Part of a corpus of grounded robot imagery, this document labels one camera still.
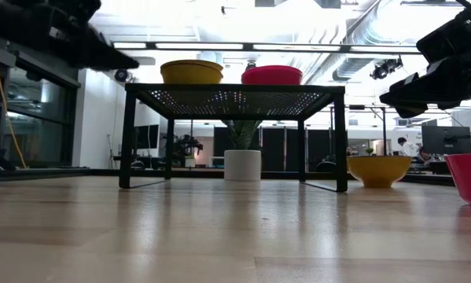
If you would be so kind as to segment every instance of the yellow bowl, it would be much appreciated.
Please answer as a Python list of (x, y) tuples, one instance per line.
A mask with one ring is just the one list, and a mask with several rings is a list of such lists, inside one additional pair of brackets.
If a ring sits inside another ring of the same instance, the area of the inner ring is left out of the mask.
[(160, 73), (164, 83), (211, 84), (223, 78), (219, 64), (202, 60), (179, 60), (163, 64)]
[(352, 156), (348, 170), (366, 188), (390, 188), (404, 177), (410, 163), (408, 156)]

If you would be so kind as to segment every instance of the person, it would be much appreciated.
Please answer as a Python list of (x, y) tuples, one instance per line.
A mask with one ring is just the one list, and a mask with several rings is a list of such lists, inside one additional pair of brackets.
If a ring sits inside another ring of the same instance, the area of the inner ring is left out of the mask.
[(418, 150), (417, 155), (417, 162), (420, 164), (424, 164), (424, 166), (429, 167), (429, 163), (433, 162), (434, 158), (431, 156), (431, 153), (425, 151), (425, 148), (422, 146)]
[(403, 148), (402, 155), (403, 156), (417, 156), (418, 154), (418, 147), (411, 142), (408, 142), (405, 138), (398, 138), (398, 143)]

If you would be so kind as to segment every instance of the potted plant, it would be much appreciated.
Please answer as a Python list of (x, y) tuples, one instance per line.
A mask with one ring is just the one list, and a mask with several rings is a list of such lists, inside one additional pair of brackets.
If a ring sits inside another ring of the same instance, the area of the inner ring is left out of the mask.
[(228, 135), (235, 145), (225, 151), (225, 180), (259, 181), (261, 179), (261, 152), (249, 150), (252, 136), (262, 121), (223, 120)]

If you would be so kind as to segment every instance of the yellow cable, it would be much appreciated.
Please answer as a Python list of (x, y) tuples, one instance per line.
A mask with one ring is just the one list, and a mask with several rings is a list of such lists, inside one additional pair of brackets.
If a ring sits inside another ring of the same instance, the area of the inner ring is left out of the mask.
[(9, 131), (12, 133), (13, 142), (15, 143), (15, 149), (17, 149), (17, 152), (20, 155), (20, 160), (22, 160), (22, 166), (24, 166), (24, 168), (27, 168), (27, 166), (25, 165), (24, 156), (22, 155), (22, 151), (20, 151), (20, 147), (18, 146), (17, 138), (15, 137), (15, 132), (13, 131), (12, 120), (8, 117), (8, 103), (6, 102), (5, 91), (2, 89), (1, 74), (0, 92), (2, 97), (2, 106), (5, 109), (6, 118), (8, 118)]

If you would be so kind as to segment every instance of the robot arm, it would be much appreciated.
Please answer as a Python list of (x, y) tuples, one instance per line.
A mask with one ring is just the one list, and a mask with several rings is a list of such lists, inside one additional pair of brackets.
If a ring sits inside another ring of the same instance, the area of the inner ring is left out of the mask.
[(73, 68), (137, 68), (88, 23), (100, 7), (100, 0), (0, 1), (0, 38), (53, 53)]
[(403, 118), (422, 114), (427, 104), (449, 109), (471, 99), (471, 4), (458, 2), (466, 9), (417, 43), (429, 62), (427, 73), (410, 75), (380, 96)]

